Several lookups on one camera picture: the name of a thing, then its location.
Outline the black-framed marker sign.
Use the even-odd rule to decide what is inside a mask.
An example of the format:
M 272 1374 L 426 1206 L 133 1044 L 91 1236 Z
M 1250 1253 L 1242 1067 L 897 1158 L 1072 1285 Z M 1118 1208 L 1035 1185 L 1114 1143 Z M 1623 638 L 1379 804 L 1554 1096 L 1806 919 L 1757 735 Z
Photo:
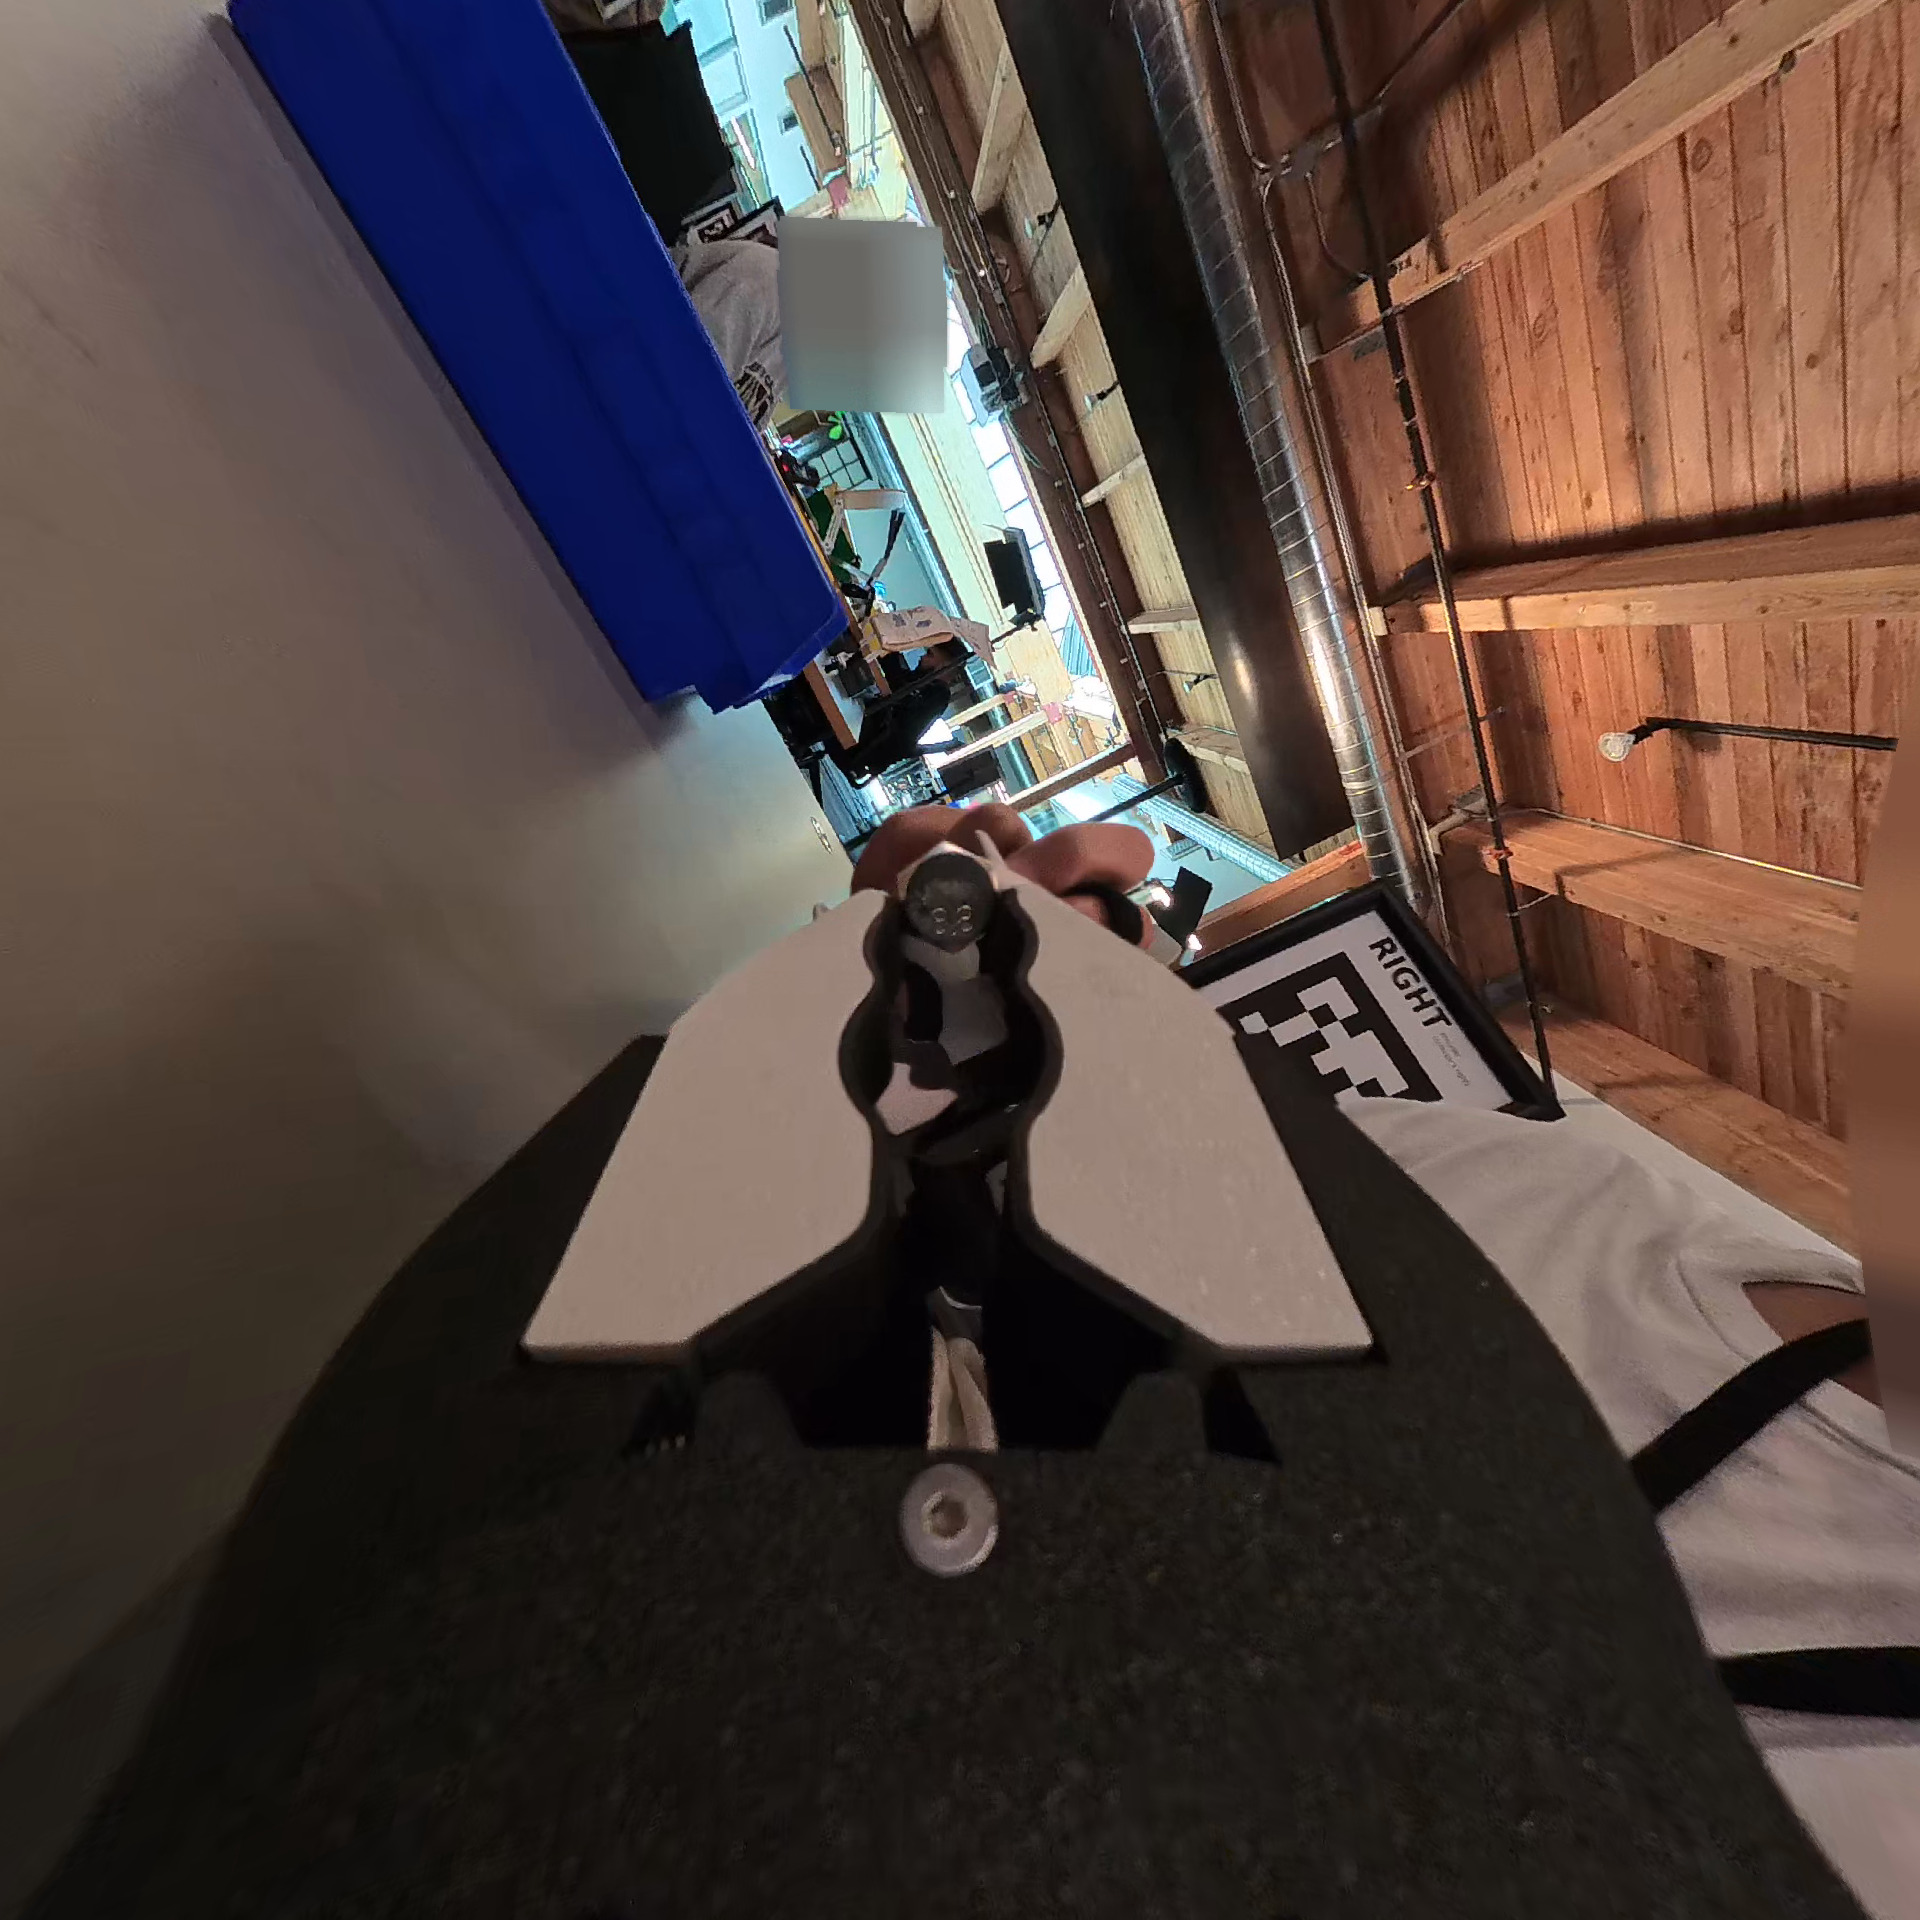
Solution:
M 1236 1038 L 1337 1098 L 1564 1115 L 1424 921 L 1372 879 L 1179 969 Z

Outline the silver spiral duct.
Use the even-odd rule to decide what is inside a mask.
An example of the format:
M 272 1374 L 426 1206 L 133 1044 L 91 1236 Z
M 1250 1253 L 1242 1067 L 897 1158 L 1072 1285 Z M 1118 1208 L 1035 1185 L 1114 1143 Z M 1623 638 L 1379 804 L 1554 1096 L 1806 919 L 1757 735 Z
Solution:
M 1218 10 L 1122 10 L 1355 839 L 1370 875 L 1428 923 L 1438 901 L 1428 827 L 1382 697 L 1270 188 Z

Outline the grey desk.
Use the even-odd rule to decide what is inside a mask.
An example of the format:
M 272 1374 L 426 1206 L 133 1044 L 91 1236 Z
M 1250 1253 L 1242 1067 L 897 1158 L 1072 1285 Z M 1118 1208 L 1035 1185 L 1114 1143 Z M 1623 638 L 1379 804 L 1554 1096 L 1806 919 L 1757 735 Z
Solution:
M 397 1265 L 839 897 L 652 706 L 217 3 L 4 3 L 4 1905 Z

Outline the blue plastic bin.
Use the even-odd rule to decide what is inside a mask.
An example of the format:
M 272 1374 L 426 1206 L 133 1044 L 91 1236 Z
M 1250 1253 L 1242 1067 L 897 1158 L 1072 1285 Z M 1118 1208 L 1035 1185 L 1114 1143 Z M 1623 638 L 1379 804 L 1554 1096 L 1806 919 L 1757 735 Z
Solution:
M 635 690 L 801 674 L 845 604 L 543 5 L 225 13 Z

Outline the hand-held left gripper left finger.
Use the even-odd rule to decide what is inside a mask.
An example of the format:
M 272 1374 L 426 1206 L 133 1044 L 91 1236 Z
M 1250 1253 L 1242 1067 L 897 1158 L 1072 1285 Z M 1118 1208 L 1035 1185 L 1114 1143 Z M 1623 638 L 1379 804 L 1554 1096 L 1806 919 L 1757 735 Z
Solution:
M 858 891 L 672 1024 L 526 1324 L 526 1357 L 684 1359 L 870 1227 L 897 1070 L 896 931 L 891 901 Z

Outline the black ceiling beam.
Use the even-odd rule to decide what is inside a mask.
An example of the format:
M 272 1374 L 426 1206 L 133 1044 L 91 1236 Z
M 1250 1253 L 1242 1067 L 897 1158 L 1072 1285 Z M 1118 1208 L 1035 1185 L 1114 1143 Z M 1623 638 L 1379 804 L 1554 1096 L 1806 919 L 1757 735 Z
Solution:
M 1123 3 L 997 5 L 1277 854 L 1352 827 Z

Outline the person's right hand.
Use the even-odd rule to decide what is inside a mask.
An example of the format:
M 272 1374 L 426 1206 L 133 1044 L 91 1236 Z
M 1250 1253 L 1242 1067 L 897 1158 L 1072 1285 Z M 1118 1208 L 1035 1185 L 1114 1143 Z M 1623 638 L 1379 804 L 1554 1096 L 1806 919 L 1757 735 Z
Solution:
M 891 895 L 903 873 L 942 846 L 991 856 L 1012 884 L 1027 884 L 1104 926 L 1136 948 L 1150 948 L 1132 891 L 1145 884 L 1154 849 L 1138 827 L 1069 824 L 1033 837 L 1023 815 L 1005 804 L 921 806 L 884 820 L 852 865 L 852 893 Z

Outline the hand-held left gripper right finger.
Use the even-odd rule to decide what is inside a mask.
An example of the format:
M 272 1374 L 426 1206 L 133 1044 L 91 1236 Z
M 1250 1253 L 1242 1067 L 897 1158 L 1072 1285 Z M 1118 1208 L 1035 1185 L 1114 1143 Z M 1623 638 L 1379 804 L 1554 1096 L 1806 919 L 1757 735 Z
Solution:
M 1224 1018 L 1065 900 L 1016 884 L 1042 1028 L 1021 1135 L 1043 1242 L 1228 1361 L 1350 1359 L 1374 1337 Z

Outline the steel hex bolt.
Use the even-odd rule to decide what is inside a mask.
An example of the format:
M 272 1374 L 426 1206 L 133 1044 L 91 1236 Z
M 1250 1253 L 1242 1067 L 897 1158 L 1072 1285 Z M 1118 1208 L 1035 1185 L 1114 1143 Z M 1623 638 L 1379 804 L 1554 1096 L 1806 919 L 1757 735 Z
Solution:
M 894 891 L 902 936 L 940 953 L 975 948 L 995 921 L 993 860 L 951 839 L 935 841 L 914 860 Z

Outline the person's white shirt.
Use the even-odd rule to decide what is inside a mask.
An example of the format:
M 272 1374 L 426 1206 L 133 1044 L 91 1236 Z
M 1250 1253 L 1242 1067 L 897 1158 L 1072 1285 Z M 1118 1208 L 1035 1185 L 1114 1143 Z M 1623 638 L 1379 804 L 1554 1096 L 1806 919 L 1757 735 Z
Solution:
M 1504 1273 L 1623 1453 L 1743 1365 L 1863 1313 L 1855 1258 L 1673 1178 L 1623 1143 L 1626 1122 L 1339 1102 Z M 1889 1446 L 1868 1361 L 1770 1418 L 1659 1530 L 1711 1655 L 1915 1645 L 1915 1459 Z M 1915 1915 L 1915 1719 L 1742 1719 L 1859 1907 Z

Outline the black pipe wall lamp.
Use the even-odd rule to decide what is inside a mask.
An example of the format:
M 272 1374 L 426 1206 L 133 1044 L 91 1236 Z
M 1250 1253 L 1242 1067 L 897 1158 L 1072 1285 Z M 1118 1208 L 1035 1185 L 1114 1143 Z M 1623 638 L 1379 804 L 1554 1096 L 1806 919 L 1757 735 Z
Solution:
M 1692 715 L 1645 715 L 1627 729 L 1602 732 L 1595 752 L 1609 764 L 1622 764 L 1658 735 L 1701 742 L 1757 742 L 1766 745 L 1806 747 L 1839 753 L 1889 755 L 1900 747 L 1894 734 L 1837 732 L 1772 724 L 1713 722 Z

